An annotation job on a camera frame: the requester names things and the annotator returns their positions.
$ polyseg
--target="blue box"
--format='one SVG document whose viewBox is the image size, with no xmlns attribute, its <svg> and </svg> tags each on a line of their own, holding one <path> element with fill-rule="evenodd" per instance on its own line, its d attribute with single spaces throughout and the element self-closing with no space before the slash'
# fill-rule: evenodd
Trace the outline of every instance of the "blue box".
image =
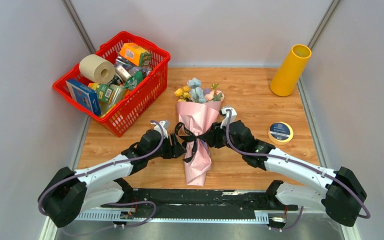
<svg viewBox="0 0 384 240">
<path fill-rule="evenodd" d="M 101 115 L 98 96 L 92 88 L 84 85 L 74 78 L 68 79 L 65 82 L 67 83 L 71 97 L 76 100 L 76 102 L 91 111 L 96 116 Z"/>
</svg>

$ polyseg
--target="pink flower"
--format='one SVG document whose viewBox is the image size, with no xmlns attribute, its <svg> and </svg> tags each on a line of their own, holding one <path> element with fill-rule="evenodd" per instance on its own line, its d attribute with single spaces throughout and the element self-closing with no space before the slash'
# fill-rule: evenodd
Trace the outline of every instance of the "pink flower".
<svg viewBox="0 0 384 240">
<path fill-rule="evenodd" d="M 211 92 L 209 92 L 208 94 L 206 94 L 204 97 L 205 99 L 208 101 L 208 102 L 212 102 L 214 100 L 214 95 L 218 95 L 218 94 L 221 94 L 221 99 L 220 101 L 223 102 L 223 100 L 225 99 L 225 95 L 223 94 L 222 91 L 220 90 L 212 90 Z"/>
</svg>

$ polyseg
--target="yellow flower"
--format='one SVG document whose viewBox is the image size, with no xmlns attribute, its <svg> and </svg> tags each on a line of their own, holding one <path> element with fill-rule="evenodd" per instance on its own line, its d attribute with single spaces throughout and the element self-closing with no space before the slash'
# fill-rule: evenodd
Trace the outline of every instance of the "yellow flower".
<svg viewBox="0 0 384 240">
<path fill-rule="evenodd" d="M 176 95 L 177 97 L 180 97 L 183 95 L 183 89 L 179 88 L 177 89 L 175 92 L 174 92 L 174 95 Z"/>
<path fill-rule="evenodd" d="M 191 88 L 190 88 L 189 86 L 184 86 L 184 87 L 183 87 L 183 91 L 184 91 L 185 93 L 189 93 L 189 92 L 191 91 Z"/>
<path fill-rule="evenodd" d="M 182 96 L 184 98 L 186 98 L 186 99 L 190 99 L 191 98 L 191 95 L 189 94 L 189 92 L 184 92 Z"/>
</svg>

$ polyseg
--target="white wall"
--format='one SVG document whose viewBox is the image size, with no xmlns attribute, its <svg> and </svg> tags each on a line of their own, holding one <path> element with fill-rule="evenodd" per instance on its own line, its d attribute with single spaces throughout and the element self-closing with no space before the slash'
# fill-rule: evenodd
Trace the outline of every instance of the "white wall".
<svg viewBox="0 0 384 240">
<path fill-rule="evenodd" d="M 278 66 L 307 44 L 331 0 L 72 0 L 95 48 L 120 31 L 171 54 L 171 66 Z"/>
<path fill-rule="evenodd" d="M 384 239 L 384 1 L 342 1 L 303 81 L 329 165 L 367 192 L 361 238 Z"/>
<path fill-rule="evenodd" d="M 60 1 L 0 1 L 0 240 L 39 238 L 37 198 L 85 123 L 52 83 L 87 54 Z"/>
</svg>

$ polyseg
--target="pink wrapping paper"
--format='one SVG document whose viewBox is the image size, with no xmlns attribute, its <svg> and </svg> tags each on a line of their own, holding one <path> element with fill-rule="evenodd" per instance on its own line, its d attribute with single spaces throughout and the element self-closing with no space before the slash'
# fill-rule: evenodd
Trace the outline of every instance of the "pink wrapping paper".
<svg viewBox="0 0 384 240">
<path fill-rule="evenodd" d="M 207 132 L 211 125 L 217 120 L 221 101 L 196 103 L 181 101 L 177 103 L 178 121 L 184 124 L 195 136 Z M 184 172 L 187 185 L 204 186 L 206 173 L 211 168 L 210 152 L 207 144 L 201 140 L 196 141 L 198 146 L 195 156 L 190 162 L 184 163 Z M 193 142 L 186 145 L 184 158 L 192 155 Z"/>
</svg>

